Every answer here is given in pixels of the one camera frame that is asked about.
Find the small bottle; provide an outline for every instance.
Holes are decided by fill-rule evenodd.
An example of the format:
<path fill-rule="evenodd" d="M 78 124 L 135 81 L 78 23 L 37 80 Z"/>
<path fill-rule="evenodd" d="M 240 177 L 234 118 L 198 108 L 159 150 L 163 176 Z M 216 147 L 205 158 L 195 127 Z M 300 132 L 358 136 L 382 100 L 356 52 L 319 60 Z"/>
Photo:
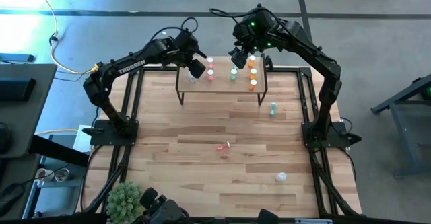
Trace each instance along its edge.
<path fill-rule="evenodd" d="M 275 109 L 277 108 L 277 103 L 272 102 L 271 103 L 271 111 L 269 112 L 270 116 L 275 116 Z"/>
<path fill-rule="evenodd" d="M 213 75 L 214 70 L 208 69 L 207 73 L 208 73 L 208 80 L 213 81 L 214 80 L 214 75 Z"/>
<path fill-rule="evenodd" d="M 257 69 L 250 70 L 250 79 L 256 79 Z"/>
<path fill-rule="evenodd" d="M 288 175 L 285 172 L 280 172 L 275 176 L 275 179 L 279 182 L 284 181 L 288 178 Z"/>
<path fill-rule="evenodd" d="M 238 70 L 236 69 L 232 69 L 230 71 L 230 80 L 235 80 L 236 79 L 236 74 L 238 73 Z"/>
<path fill-rule="evenodd" d="M 255 60 L 256 60 L 256 56 L 255 55 L 251 55 L 248 58 L 248 66 L 249 67 L 253 67 L 253 65 L 255 64 Z"/>
<path fill-rule="evenodd" d="M 252 79 L 251 81 L 250 81 L 250 90 L 251 91 L 253 91 L 253 90 L 255 90 L 255 86 L 256 86 L 256 84 L 257 84 L 257 81 L 256 81 L 256 79 Z"/>

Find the white cable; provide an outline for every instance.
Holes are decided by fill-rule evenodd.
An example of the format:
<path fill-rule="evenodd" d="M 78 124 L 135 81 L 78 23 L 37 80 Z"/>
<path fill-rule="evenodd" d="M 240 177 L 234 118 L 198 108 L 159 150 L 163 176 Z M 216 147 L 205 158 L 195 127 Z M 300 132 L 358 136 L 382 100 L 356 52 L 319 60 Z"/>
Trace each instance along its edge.
<path fill-rule="evenodd" d="M 58 129 L 58 130 L 46 130 L 46 131 L 42 131 L 40 133 L 34 133 L 35 135 L 43 135 L 43 134 L 47 134 L 47 133 L 60 133 L 60 132 L 77 132 L 78 130 L 76 129 Z"/>
<path fill-rule="evenodd" d="M 58 34 L 58 23 L 57 23 L 57 17 L 55 16 L 55 14 L 54 14 L 54 10 L 53 10 L 53 8 L 51 7 L 51 4 L 48 2 L 48 0 L 45 0 L 45 2 L 46 2 L 46 4 L 49 6 L 49 9 L 51 10 L 51 13 L 53 14 L 53 17 L 54 17 L 54 22 L 55 22 L 55 31 L 54 31 L 54 37 L 56 38 L 57 37 L 57 34 Z M 91 73 L 92 71 L 94 71 L 95 70 L 95 68 L 93 68 L 93 69 L 89 69 L 89 70 L 87 70 L 87 71 L 85 71 L 85 72 L 79 72 L 79 71 L 74 71 L 74 70 L 72 70 L 72 69 L 69 69 L 68 67 L 66 67 L 66 66 L 64 66 L 64 65 L 62 65 L 61 63 L 59 63 L 57 60 L 56 60 L 56 58 L 54 57 L 54 41 L 52 41 L 51 42 L 51 58 L 53 59 L 53 61 L 54 61 L 54 63 L 57 65 L 57 66 L 59 66 L 60 68 L 62 68 L 62 69 L 64 69 L 64 70 L 66 70 L 66 71 L 69 71 L 69 72 L 71 72 L 71 73 L 75 73 L 75 74 L 84 74 L 84 73 Z"/>

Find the cup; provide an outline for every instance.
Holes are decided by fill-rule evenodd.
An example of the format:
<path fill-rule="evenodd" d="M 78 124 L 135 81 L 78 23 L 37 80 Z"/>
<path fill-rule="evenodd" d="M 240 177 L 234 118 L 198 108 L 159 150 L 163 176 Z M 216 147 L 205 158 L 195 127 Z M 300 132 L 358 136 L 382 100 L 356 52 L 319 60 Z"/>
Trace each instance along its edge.
<path fill-rule="evenodd" d="M 257 69 L 250 70 L 250 79 L 256 79 Z"/>
<path fill-rule="evenodd" d="M 248 57 L 248 66 L 249 67 L 253 67 L 253 65 L 255 64 L 255 60 L 256 60 L 256 56 L 255 55 L 251 55 Z"/>
<path fill-rule="evenodd" d="M 255 90 L 256 84 L 257 84 L 256 79 L 250 80 L 250 90 Z"/>
<path fill-rule="evenodd" d="M 235 79 L 236 79 L 236 74 L 238 74 L 238 70 L 236 70 L 236 69 L 232 69 L 232 70 L 230 71 L 230 79 L 231 79 L 231 80 L 235 80 Z"/>
<path fill-rule="evenodd" d="M 37 182 L 48 182 L 53 180 L 53 178 L 54 178 L 54 174 L 52 170 L 40 168 L 38 169 L 38 171 L 36 171 L 35 181 Z"/>
<path fill-rule="evenodd" d="M 61 170 L 58 170 L 55 173 L 55 181 L 57 182 L 63 182 L 69 178 L 69 170 L 67 168 L 63 168 Z"/>
<path fill-rule="evenodd" d="M 208 69 L 207 74 L 208 74 L 208 80 L 213 81 L 214 80 L 214 70 Z"/>

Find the pink object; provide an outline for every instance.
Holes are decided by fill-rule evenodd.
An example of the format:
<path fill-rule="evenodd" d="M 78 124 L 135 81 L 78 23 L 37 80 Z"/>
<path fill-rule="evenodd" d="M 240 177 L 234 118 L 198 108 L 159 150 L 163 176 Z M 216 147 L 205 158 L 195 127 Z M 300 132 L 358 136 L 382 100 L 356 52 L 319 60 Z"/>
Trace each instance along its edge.
<path fill-rule="evenodd" d="M 229 142 L 226 142 L 226 143 L 223 143 L 223 144 L 221 144 L 220 146 L 218 146 L 218 147 L 217 147 L 217 150 L 218 150 L 218 151 L 221 151 L 221 150 L 223 150 L 223 149 L 228 149 L 228 148 L 230 148 L 230 143 L 229 143 Z"/>

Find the desk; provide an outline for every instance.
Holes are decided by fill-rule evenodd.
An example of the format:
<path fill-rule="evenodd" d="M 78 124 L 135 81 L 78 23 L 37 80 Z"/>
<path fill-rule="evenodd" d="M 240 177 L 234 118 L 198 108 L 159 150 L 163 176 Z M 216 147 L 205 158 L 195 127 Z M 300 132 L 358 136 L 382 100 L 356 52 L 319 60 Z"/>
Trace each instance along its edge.
<path fill-rule="evenodd" d="M 12 136 L 11 147 L 0 154 L 1 161 L 7 163 L 0 179 L 0 190 L 34 178 L 39 168 L 40 154 L 87 166 L 88 156 L 85 153 L 34 136 L 56 69 L 54 64 L 0 65 L 0 77 L 31 77 L 36 80 L 27 102 L 0 102 L 0 122 L 8 125 Z M 24 184 L 24 194 L 7 214 L 0 217 L 1 220 L 22 218 L 32 184 Z"/>
<path fill-rule="evenodd" d="M 312 76 L 318 93 L 323 78 L 313 69 Z M 268 72 L 267 79 L 267 100 L 260 107 L 254 95 L 218 93 L 189 93 L 181 106 L 172 97 L 175 72 L 145 72 L 138 139 L 131 150 L 127 180 L 142 190 L 155 188 L 191 216 L 256 217 L 266 208 L 280 217 L 318 217 L 310 160 L 302 142 L 297 77 Z M 112 88 L 110 98 L 118 109 L 126 81 L 127 77 L 118 78 Z M 277 102 L 273 118 L 271 102 Z M 131 108 L 129 102 L 127 115 Z M 331 114 L 333 120 L 339 119 L 336 104 Z M 232 148 L 217 151 L 226 141 Z M 112 147 L 105 146 L 94 156 L 86 206 L 106 182 L 111 154 Z M 327 155 L 334 185 L 361 213 L 349 159 L 338 149 L 328 149 Z M 275 181 L 278 172 L 287 173 L 285 182 Z M 327 191 L 322 192 L 329 210 Z"/>

